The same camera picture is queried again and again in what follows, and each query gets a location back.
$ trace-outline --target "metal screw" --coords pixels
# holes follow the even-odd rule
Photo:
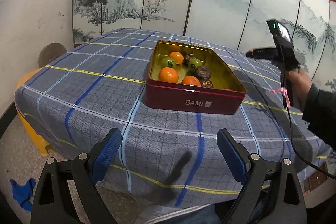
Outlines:
[[[260,156],[258,154],[253,153],[253,154],[251,154],[251,159],[253,159],[253,160],[259,160]]]
[[[48,163],[48,164],[52,164],[54,161],[55,161],[54,158],[49,158],[49,159],[47,159],[47,163]]]
[[[81,154],[79,154],[78,158],[80,160],[85,160],[87,158],[87,153],[81,153]]]
[[[290,159],[283,159],[283,162],[287,165],[290,165],[292,163]]]

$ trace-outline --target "stool leg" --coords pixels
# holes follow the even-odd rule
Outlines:
[[[21,113],[18,111],[17,115],[19,116],[23,127],[27,131],[29,137],[33,141],[34,145],[37,147],[37,149],[40,151],[41,155],[43,157],[48,156],[48,152],[46,150],[46,146],[49,145],[49,143],[40,135],[36,133],[36,131],[31,127],[31,125],[26,121],[26,119],[21,115]]]

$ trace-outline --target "pink ribbon bow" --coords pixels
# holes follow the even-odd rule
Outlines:
[[[286,88],[279,88],[277,90],[269,90],[270,93],[281,93],[282,96],[285,97],[286,99],[286,104],[287,104],[287,107],[291,107],[291,103],[289,102],[289,98],[288,98],[288,95],[287,95],[287,90]]]

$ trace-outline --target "device screen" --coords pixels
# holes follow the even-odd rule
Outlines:
[[[288,33],[288,30],[282,26],[280,23],[278,23],[278,26],[279,26],[279,30],[281,32],[281,36],[286,39],[289,43],[291,43],[291,39],[289,37],[289,33]]]

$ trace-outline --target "green tomato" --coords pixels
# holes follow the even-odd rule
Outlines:
[[[191,59],[188,64],[189,70],[192,72],[195,72],[196,68],[200,66],[202,66],[202,62],[197,58]]]
[[[166,57],[164,59],[162,59],[161,61],[161,67],[162,68],[173,68],[175,69],[176,68],[176,61],[170,57]]]

